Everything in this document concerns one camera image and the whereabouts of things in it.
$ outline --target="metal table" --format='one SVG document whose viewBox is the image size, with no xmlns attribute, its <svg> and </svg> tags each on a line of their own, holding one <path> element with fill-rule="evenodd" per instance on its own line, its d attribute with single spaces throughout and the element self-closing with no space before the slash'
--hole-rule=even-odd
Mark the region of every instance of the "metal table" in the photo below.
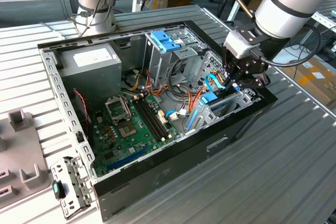
<svg viewBox="0 0 336 224">
<path fill-rule="evenodd" d="M 336 33 L 336 18 L 331 15 L 332 10 L 336 10 L 336 0 L 326 0 L 312 16 L 316 21 L 314 25 L 318 27 L 321 24 Z M 312 31 L 307 32 L 301 43 L 303 44 L 311 34 Z M 336 51 L 336 45 L 332 48 L 332 51 Z"/>
<path fill-rule="evenodd" d="M 217 43 L 228 31 L 198 6 L 117 15 L 136 28 L 191 19 Z M 49 25 L 76 37 L 69 22 Z M 74 155 L 36 44 L 58 40 L 43 25 L 0 29 L 0 118 L 34 115 L 48 167 Z M 221 153 L 129 207 L 113 223 L 323 223 L 336 206 L 336 116 L 270 69 L 277 97 L 246 135 Z M 66 223 L 51 187 L 0 210 L 2 223 Z M 96 205 L 67 223 L 99 223 Z"/>
</svg>

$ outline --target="white connector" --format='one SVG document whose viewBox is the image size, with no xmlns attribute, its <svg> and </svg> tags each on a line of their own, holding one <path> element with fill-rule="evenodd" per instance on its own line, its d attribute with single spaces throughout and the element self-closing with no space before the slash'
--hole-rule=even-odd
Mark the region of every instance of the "white connector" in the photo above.
<svg viewBox="0 0 336 224">
<path fill-rule="evenodd" d="M 169 115 L 169 118 L 170 118 L 172 121 L 175 121 L 175 120 L 179 119 L 179 117 L 177 116 L 176 112 L 171 113 L 171 114 Z"/>
<path fill-rule="evenodd" d="M 186 115 L 186 114 L 187 114 L 187 110 L 185 110 L 185 109 L 180 109 L 179 114 L 180 114 L 180 115 Z"/>
</svg>

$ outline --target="label sticker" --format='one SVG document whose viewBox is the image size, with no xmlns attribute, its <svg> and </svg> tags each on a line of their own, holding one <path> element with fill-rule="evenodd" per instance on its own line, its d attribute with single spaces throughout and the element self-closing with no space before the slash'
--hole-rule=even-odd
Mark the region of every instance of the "label sticker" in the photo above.
<svg viewBox="0 0 336 224">
<path fill-rule="evenodd" d="M 175 42 L 176 44 L 182 44 L 182 43 L 183 43 L 183 40 L 181 40 L 181 39 L 177 39 L 177 40 L 174 40 L 174 42 Z"/>
<path fill-rule="evenodd" d="M 310 64 L 309 62 L 305 62 L 302 63 L 302 65 L 304 65 L 305 68 L 313 68 L 314 66 L 312 64 Z"/>
<path fill-rule="evenodd" d="M 79 54 L 75 54 L 73 58 L 78 67 L 91 65 L 106 60 L 112 60 L 112 57 L 106 48 L 100 48 L 89 52 L 81 52 Z"/>
<path fill-rule="evenodd" d="M 320 72 L 312 73 L 317 79 L 324 79 L 325 77 Z"/>
</svg>

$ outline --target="green motherboard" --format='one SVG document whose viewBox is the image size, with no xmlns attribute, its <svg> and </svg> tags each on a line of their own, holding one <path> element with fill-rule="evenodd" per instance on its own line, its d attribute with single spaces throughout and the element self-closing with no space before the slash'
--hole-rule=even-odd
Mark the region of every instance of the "green motherboard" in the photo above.
<svg viewBox="0 0 336 224">
<path fill-rule="evenodd" d="M 154 97 L 148 95 L 144 101 L 151 108 L 153 115 L 159 118 L 160 108 Z M 169 137 L 158 139 L 153 136 L 148 127 L 148 119 L 141 116 L 141 109 L 134 103 L 132 100 L 127 101 L 131 118 L 120 120 L 118 123 L 112 122 L 105 106 L 89 113 L 93 130 L 93 140 L 90 142 L 96 158 L 93 167 L 98 177 L 180 137 L 178 130 L 169 122 L 161 123 Z M 124 113 L 121 104 L 114 105 L 111 110 L 114 115 Z"/>
</svg>

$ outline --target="ram slot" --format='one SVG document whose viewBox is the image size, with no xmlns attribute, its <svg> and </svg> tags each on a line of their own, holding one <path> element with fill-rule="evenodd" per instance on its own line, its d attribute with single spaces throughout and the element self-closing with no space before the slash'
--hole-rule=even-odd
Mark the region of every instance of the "ram slot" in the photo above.
<svg viewBox="0 0 336 224">
<path fill-rule="evenodd" d="M 133 103 L 133 105 L 157 141 L 168 137 L 168 133 L 166 132 L 165 128 L 161 125 L 145 101 L 136 101 Z"/>
</svg>

